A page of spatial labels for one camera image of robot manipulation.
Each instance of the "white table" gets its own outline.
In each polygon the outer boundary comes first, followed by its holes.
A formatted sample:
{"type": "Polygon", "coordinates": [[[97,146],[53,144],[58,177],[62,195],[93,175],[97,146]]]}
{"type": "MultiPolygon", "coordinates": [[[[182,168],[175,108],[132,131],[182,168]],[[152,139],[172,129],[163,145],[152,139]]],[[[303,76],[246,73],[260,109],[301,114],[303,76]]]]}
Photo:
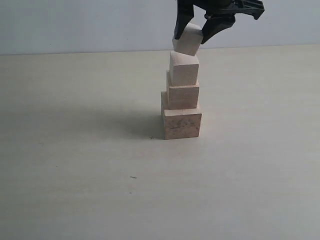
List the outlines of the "white table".
{"type": "Polygon", "coordinates": [[[178,140],[168,51],[0,56],[0,239],[318,240],[319,53],[200,50],[178,140]]]}

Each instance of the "background wall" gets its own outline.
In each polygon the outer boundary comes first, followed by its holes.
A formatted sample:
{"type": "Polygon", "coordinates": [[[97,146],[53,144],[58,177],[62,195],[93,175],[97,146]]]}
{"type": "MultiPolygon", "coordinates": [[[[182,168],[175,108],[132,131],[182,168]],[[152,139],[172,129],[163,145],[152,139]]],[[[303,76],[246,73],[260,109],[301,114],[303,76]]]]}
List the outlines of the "background wall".
{"type": "MultiPolygon", "coordinates": [[[[320,43],[320,1],[264,0],[204,48],[320,43]]],[[[172,49],[174,0],[1,0],[0,55],[172,49]]],[[[192,21],[203,25],[204,12],[192,21]]]]}

